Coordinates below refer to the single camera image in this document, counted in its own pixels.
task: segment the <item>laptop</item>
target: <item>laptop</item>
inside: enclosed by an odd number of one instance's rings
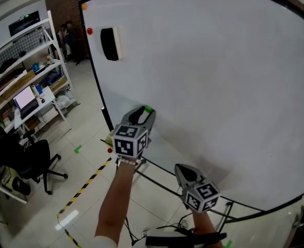
[[[30,86],[23,89],[13,100],[20,111],[21,119],[24,119],[38,107],[37,99]]]

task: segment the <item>tiled floor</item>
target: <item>tiled floor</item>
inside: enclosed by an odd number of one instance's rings
[[[9,223],[0,226],[0,242],[3,247],[76,247],[59,227],[57,213],[82,187],[87,179],[105,160],[113,157],[100,141],[105,138],[108,128],[101,113],[102,101],[95,83],[90,62],[85,60],[79,66],[68,63],[67,68],[81,102],[67,116],[72,130],[56,118],[52,126],[42,134],[48,140],[51,154],[62,156],[53,169],[67,173],[69,178],[49,176],[49,187],[53,195],[44,192],[43,182],[29,181],[31,194],[26,205],[13,199],[5,199],[0,193],[0,210]],[[79,153],[74,149],[81,145]],[[174,176],[146,164],[140,169],[173,191],[178,190]],[[83,248],[93,246],[93,236],[98,222],[101,203],[115,175],[114,161],[93,180],[87,190],[60,217],[60,223]],[[221,199],[215,208],[224,211],[227,201]],[[223,232],[228,237],[223,244],[232,240],[231,247],[282,247],[289,234],[295,214],[304,205],[304,198],[294,205],[270,215],[240,223],[226,224]],[[255,211],[234,205],[231,215],[240,217]],[[127,218],[132,233],[139,237],[145,227],[157,227],[177,223],[188,214],[180,199],[152,184],[144,177],[135,175]],[[215,227],[221,217],[210,213]],[[191,216],[187,217],[189,227],[193,227]],[[127,229],[123,227],[119,247],[131,247]]]

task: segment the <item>laptop screen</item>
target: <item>laptop screen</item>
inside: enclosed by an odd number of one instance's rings
[[[30,86],[22,90],[22,92],[20,92],[16,97],[14,97],[14,101],[20,110],[24,108],[26,105],[28,105],[29,102],[33,101],[34,99],[35,96]]]

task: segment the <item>office chair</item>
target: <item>office chair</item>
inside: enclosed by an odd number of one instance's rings
[[[0,165],[13,168],[24,179],[32,179],[36,183],[40,182],[39,176],[43,175],[45,192],[51,195],[52,192],[47,190],[47,174],[62,176],[68,178],[67,174],[60,174],[49,170],[51,164],[61,156],[56,154],[50,159],[50,148],[47,140],[34,142],[31,135],[35,130],[29,130],[23,138],[28,138],[31,145],[26,149],[23,148],[11,135],[7,134],[0,127]]]

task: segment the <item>chair armrest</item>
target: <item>chair armrest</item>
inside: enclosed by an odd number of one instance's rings
[[[31,135],[33,135],[35,133],[35,130],[29,130],[26,133],[23,134],[22,138],[29,138]]]

